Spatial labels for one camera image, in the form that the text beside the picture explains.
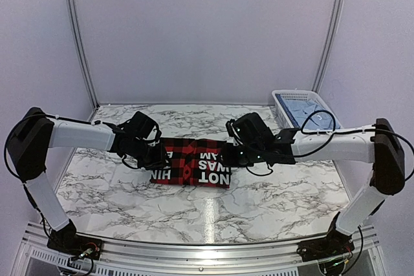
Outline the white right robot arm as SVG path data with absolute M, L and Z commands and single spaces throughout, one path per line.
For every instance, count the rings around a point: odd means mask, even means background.
M 274 134 L 255 113 L 226 123 L 232 143 L 223 145 L 217 159 L 226 167 L 249 168 L 256 163 L 294 165 L 308 161 L 354 161 L 372 164 L 367 183 L 331 223 L 320 249 L 334 255 L 345 246 L 345 236 L 372 215 L 389 196 L 406 183 L 402 137 L 389 122 L 379 118 L 373 125 L 354 129 L 282 129 Z

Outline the red black plaid shirt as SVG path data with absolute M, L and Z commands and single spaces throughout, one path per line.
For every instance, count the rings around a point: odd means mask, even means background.
M 205 186 L 228 189 L 231 169 L 218 161 L 225 141 L 163 138 L 170 166 L 151 173 L 152 184 Z

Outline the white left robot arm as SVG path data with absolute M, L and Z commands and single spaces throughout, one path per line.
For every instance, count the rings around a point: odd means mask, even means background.
M 22 184 L 35 209 L 67 253 L 82 247 L 79 235 L 56 194 L 56 186 L 77 149 L 113 153 L 135 160 L 135 169 L 153 171 L 169 165 L 158 123 L 142 112 L 121 123 L 65 118 L 31 107 L 10 130 L 4 144 L 7 169 Z

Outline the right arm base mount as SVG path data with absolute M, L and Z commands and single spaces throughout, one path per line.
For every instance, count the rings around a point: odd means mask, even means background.
M 344 235 L 336 228 L 338 212 L 328 229 L 326 236 L 318 239 L 310 239 L 299 242 L 296 253 L 303 262 L 326 259 L 328 257 L 349 253 L 355 249 L 352 235 Z

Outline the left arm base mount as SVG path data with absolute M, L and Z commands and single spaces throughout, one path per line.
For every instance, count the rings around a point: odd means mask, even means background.
M 69 254 L 73 259 L 98 260 L 100 258 L 103 240 L 79 235 L 72 220 L 69 220 L 69 223 L 59 231 L 51 229 L 49 232 L 45 230 L 45 233 L 47 233 L 49 249 Z

